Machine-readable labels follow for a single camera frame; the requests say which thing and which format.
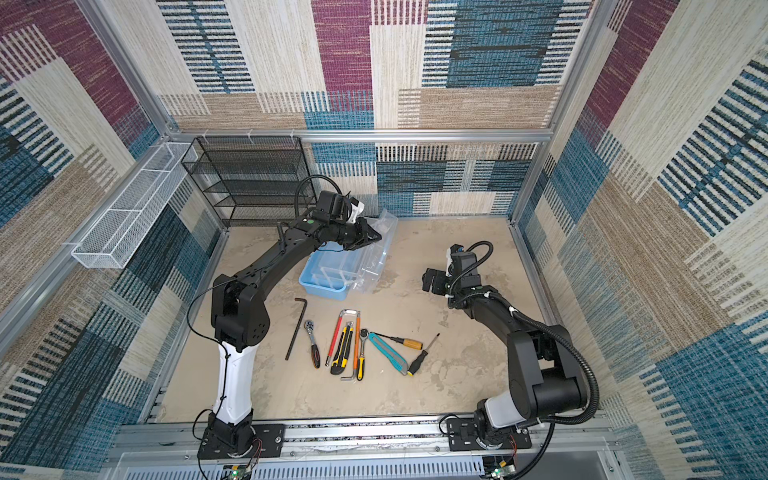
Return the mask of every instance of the red tool handle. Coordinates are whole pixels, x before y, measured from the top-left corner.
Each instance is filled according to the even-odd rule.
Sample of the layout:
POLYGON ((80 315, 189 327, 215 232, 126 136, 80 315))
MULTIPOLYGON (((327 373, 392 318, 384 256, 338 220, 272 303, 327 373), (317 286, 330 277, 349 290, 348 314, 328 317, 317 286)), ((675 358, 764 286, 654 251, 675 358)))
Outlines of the red tool handle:
POLYGON ((326 357, 326 366, 331 364, 331 355, 333 355, 333 346, 336 345, 336 336, 339 335, 339 327, 341 327, 341 319, 344 316, 344 311, 339 314, 339 320, 336 322, 336 330, 333 332, 333 338, 331 339, 331 348, 328 349, 328 356, 326 357))

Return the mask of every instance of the yellow-handled screwdriver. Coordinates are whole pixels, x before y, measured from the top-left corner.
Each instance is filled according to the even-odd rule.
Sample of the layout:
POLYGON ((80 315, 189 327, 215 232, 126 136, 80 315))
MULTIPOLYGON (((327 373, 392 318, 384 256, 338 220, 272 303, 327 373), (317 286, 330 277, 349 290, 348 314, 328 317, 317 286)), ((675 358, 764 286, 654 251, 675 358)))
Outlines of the yellow-handled screwdriver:
POLYGON ((418 340, 404 339, 399 336, 382 335, 381 333, 377 333, 377 332, 374 332, 374 333, 378 336, 384 336, 390 340, 395 340, 397 343, 401 343, 402 345, 405 345, 410 349, 420 350, 424 346, 424 344, 419 342, 418 340))
POLYGON ((427 348, 422 350, 422 352, 419 354, 419 356, 416 357, 416 360, 414 360, 413 363, 411 363, 411 366, 408 367, 408 374, 410 376, 413 376, 414 373, 419 371, 419 368, 421 368, 421 366, 422 366, 422 362, 424 361, 424 359, 429 354, 429 352, 427 350, 432 348, 432 344, 435 342, 435 340, 437 340, 437 337, 439 337, 439 336, 440 336, 439 333, 437 335, 435 335, 435 338, 433 338, 432 341, 429 343, 429 345, 427 345, 427 348))

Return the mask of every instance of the metal mounting plate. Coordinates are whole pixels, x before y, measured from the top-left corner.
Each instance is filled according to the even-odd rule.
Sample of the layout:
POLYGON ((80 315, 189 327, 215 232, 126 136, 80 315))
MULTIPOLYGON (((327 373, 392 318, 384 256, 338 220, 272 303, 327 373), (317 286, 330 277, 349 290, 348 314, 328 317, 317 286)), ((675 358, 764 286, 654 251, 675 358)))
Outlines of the metal mounting plate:
MULTIPOLYGON (((282 423, 260 423, 251 425, 256 432, 256 438, 261 439, 260 458, 279 458, 283 451, 283 440, 285 438, 286 426, 282 423)), ((228 447, 221 443, 214 435, 207 437, 208 442, 200 444, 197 456, 200 460, 231 460, 228 447)), ((247 453, 243 458, 250 458, 252 452, 247 453)))
MULTIPOLYGON (((473 419, 447 419, 445 429, 448 432, 448 445, 451 452, 468 452, 482 447, 477 442, 477 425, 473 419)), ((518 450, 531 448, 531 436, 528 433, 512 433, 518 450)), ((513 449, 511 440, 507 439, 496 450, 513 449)))

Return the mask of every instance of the vented metal panel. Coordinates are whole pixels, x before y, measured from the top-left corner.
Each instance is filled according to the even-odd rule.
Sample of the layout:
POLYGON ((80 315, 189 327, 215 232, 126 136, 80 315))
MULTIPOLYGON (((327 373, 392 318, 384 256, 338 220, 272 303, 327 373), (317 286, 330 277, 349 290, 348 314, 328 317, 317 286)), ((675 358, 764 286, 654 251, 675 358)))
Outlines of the vented metal panel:
MULTIPOLYGON (((222 465, 203 465, 208 480, 226 477, 222 465)), ((282 478, 329 478, 362 480, 375 478, 477 478, 483 475, 482 457, 379 458, 341 461, 261 462, 253 471, 254 480, 282 478)), ((125 480, 204 480, 194 467, 130 467, 125 480)))

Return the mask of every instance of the concrete floor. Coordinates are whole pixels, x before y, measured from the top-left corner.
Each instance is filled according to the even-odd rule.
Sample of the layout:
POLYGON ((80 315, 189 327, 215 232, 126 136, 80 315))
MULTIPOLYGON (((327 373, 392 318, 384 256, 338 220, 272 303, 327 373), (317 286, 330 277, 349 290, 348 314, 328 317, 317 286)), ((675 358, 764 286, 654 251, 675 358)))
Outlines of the concrete floor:
MULTIPOLYGON (((238 227, 230 232, 218 273, 234 273, 253 262, 277 240, 274 228, 238 227)), ((501 218, 401 220, 379 285, 372 294, 351 292, 339 302, 308 295, 299 285, 300 262, 274 288, 266 306, 269 334, 260 344, 253 368, 253 417, 287 419, 346 415, 395 415, 467 412, 478 400, 507 387, 507 353, 501 341, 462 311, 449 310, 445 298, 422 292, 428 267, 445 267, 445 249, 490 240, 494 253, 479 268, 483 283, 498 288, 513 305, 542 320, 531 286, 506 222, 501 218), (324 366, 315 370, 310 340, 299 332, 290 360, 286 350, 301 313, 315 323, 315 337, 325 362, 339 311, 362 311, 362 328, 420 340, 436 334, 421 370, 402 376, 370 342, 366 344, 366 375, 362 382, 341 382, 324 366)), ((485 250, 478 248, 479 256, 485 250)), ((202 300, 195 328, 213 335, 210 294, 202 300)), ((394 348, 409 362, 419 354, 399 344, 394 348)), ((190 422, 210 408, 216 395, 219 359, 209 340, 190 335, 164 397, 160 422, 190 422)), ((351 360, 344 376, 352 371, 351 360)))

